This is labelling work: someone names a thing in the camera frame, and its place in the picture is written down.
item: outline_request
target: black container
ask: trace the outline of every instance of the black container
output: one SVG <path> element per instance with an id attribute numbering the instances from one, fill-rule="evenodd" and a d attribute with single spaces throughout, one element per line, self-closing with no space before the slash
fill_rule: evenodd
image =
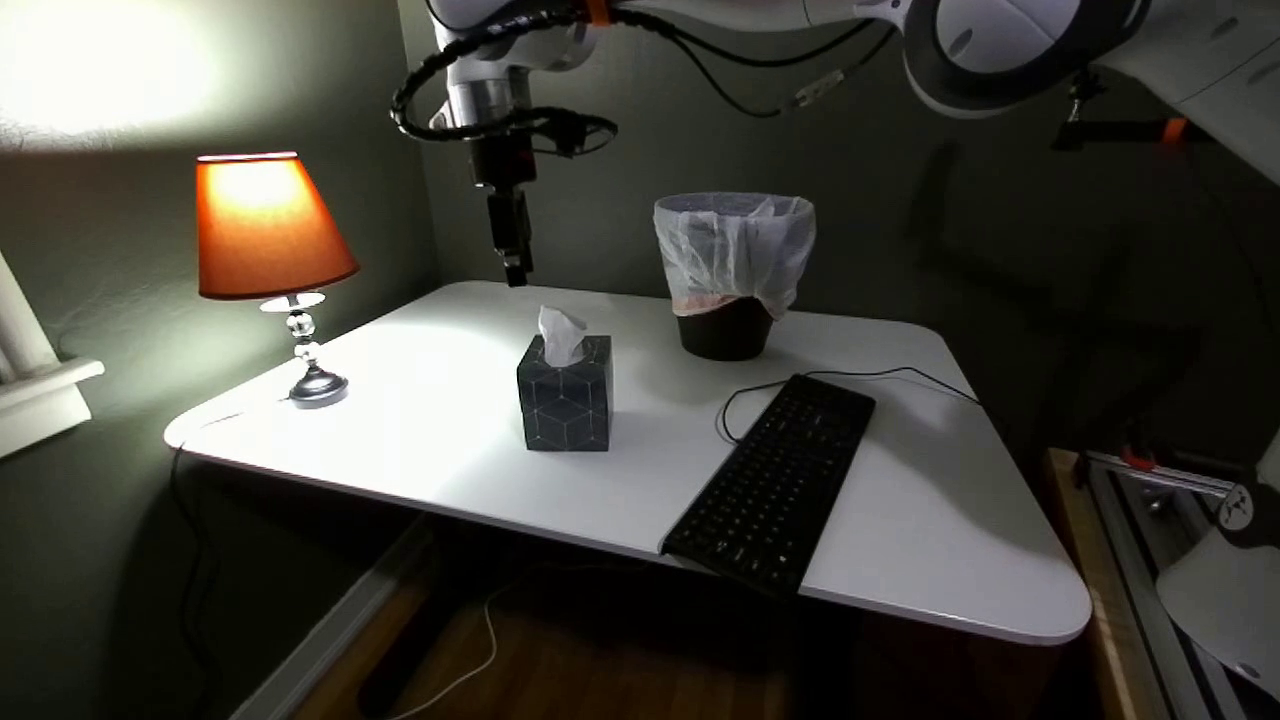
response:
<path id="1" fill-rule="evenodd" d="M 535 335 L 519 357 L 519 417 L 534 453 L 608 453 L 608 335 L 586 335 L 586 360 L 544 363 Z"/>
<path id="2" fill-rule="evenodd" d="M 682 345 L 710 360 L 752 360 L 765 353 L 774 317 L 758 298 L 741 298 L 706 317 L 682 317 Z"/>

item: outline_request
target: trash can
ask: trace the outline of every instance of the trash can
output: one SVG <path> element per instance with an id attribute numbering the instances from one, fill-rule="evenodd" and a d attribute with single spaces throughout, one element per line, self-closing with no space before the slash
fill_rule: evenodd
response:
<path id="1" fill-rule="evenodd" d="M 815 220 L 804 196 L 685 194 L 653 205 L 682 345 L 752 360 L 796 306 Z"/>

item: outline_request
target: tissue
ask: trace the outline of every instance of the tissue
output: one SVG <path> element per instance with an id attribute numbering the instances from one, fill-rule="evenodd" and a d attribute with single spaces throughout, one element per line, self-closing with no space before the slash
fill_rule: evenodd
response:
<path id="1" fill-rule="evenodd" d="M 535 314 L 535 335 L 517 363 L 523 447 L 608 453 L 608 335 L 561 314 Z"/>

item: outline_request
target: table lamp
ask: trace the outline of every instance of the table lamp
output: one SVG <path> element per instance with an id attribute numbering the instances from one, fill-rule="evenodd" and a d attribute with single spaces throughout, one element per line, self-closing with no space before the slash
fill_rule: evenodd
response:
<path id="1" fill-rule="evenodd" d="M 313 314 L 320 284 L 355 272 L 355 257 L 338 227 L 309 165 L 293 154 L 198 155 L 198 251 L 201 298 L 264 300 L 281 314 L 309 371 L 293 401 L 325 403 L 347 379 L 320 367 Z"/>

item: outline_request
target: orange lampshade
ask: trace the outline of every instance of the orange lampshade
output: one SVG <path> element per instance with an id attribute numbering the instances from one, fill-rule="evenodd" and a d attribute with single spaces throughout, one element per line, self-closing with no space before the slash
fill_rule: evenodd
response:
<path id="1" fill-rule="evenodd" d="M 355 272 L 309 165 L 293 154 L 198 159 L 201 298 L 309 292 Z"/>

